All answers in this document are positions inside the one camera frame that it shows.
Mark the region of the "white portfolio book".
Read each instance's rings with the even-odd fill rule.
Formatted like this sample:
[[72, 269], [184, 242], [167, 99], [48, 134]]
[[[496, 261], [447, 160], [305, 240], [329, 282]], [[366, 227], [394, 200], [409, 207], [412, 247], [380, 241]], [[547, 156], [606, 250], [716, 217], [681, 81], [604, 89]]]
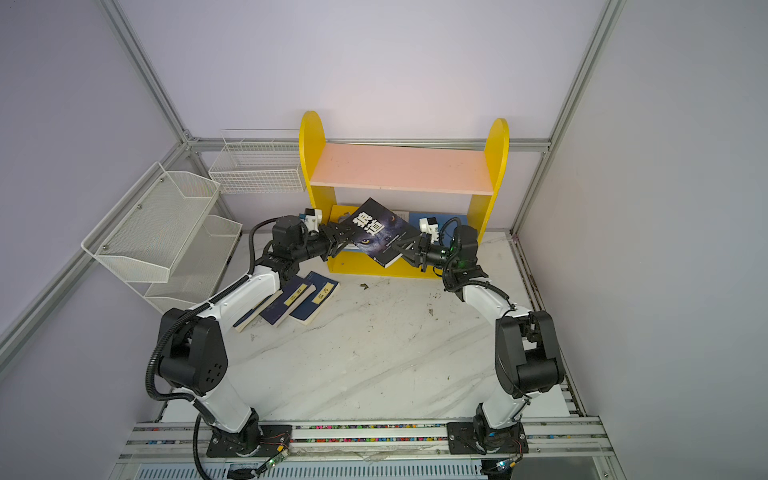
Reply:
[[392, 214], [393, 214], [395, 217], [402, 219], [402, 220], [403, 220], [404, 222], [406, 222], [406, 223], [409, 223], [409, 222], [410, 222], [410, 212], [409, 212], [409, 211], [404, 211], [404, 210], [393, 210], [393, 211], [392, 211]]

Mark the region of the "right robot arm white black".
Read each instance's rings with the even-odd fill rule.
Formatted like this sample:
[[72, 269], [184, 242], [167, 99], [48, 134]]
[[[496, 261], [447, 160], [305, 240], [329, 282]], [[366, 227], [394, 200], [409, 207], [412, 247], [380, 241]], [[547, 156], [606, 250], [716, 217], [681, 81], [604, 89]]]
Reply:
[[468, 225], [454, 228], [448, 246], [421, 233], [397, 241], [394, 248], [412, 267], [438, 270], [444, 291], [473, 307], [494, 330], [497, 387], [478, 405], [471, 421], [447, 424], [449, 452], [521, 459], [529, 451], [524, 410], [565, 377], [552, 316], [517, 306], [489, 279], [477, 258], [478, 232]]

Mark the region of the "black wolf cover book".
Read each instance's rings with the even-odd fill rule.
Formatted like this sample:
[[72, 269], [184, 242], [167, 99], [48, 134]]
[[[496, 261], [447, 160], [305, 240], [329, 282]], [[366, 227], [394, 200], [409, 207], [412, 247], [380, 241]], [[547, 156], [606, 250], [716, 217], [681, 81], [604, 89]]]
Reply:
[[349, 228], [351, 243], [383, 268], [401, 257], [397, 245], [420, 235], [416, 227], [373, 198], [368, 198], [342, 224]]

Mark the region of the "yellow cartoon cover book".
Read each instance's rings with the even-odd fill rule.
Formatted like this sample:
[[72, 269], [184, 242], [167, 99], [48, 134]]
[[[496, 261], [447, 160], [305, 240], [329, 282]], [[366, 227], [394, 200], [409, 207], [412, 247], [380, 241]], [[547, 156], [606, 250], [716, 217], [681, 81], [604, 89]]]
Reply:
[[356, 232], [355, 228], [346, 221], [351, 214], [357, 210], [356, 206], [349, 205], [333, 205], [329, 217], [329, 226], [334, 237], [341, 241], [350, 241], [353, 234]]

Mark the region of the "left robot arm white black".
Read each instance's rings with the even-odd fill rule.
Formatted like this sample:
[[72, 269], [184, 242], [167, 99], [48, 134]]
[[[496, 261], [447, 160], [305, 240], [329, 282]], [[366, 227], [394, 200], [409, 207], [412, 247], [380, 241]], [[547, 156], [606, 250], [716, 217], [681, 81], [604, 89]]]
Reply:
[[333, 258], [351, 241], [350, 228], [338, 223], [310, 228], [295, 215], [266, 223], [272, 228], [271, 240], [257, 250], [255, 236], [248, 236], [249, 263], [242, 277], [190, 309], [171, 308], [163, 314], [144, 377], [151, 399], [188, 402], [198, 422], [211, 428], [213, 439], [241, 457], [260, 450], [263, 433], [258, 413], [227, 377], [223, 324], [250, 316], [287, 285], [301, 262]]

